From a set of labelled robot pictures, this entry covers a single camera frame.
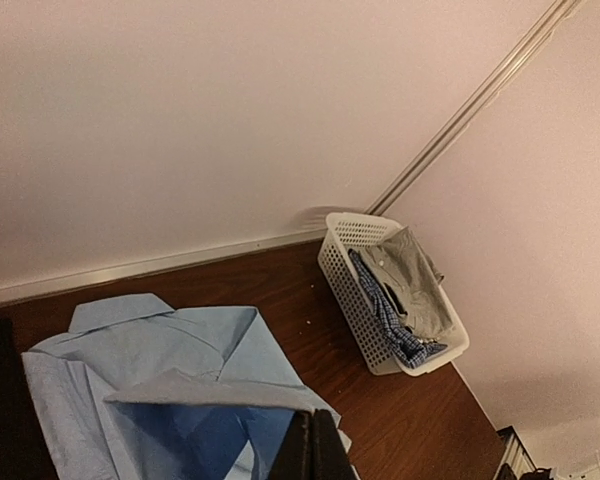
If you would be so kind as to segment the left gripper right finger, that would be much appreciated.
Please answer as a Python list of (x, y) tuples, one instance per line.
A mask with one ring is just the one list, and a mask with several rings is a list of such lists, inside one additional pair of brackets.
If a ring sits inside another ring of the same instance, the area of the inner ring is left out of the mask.
[(311, 418), (311, 468), (314, 480), (355, 480), (356, 475), (330, 412)]

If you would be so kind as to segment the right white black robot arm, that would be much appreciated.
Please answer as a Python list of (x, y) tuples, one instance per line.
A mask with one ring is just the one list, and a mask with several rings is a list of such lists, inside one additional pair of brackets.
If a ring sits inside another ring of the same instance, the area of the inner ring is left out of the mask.
[(508, 463), (501, 465), (495, 476), (496, 480), (553, 480), (554, 476), (550, 468), (537, 468), (533, 471), (516, 474)]

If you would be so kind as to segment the light blue long sleeve shirt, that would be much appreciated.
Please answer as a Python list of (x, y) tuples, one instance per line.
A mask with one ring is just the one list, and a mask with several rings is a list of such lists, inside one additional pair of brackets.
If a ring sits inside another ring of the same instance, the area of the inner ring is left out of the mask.
[(62, 479), (264, 479), (293, 415), (326, 408), (253, 306), (85, 303), (22, 361)]

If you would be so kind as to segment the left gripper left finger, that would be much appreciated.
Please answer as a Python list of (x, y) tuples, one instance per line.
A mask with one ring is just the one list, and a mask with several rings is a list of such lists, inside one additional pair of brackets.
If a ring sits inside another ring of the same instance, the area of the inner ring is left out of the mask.
[(270, 480), (310, 480), (312, 478), (312, 415), (296, 411), (273, 462)]

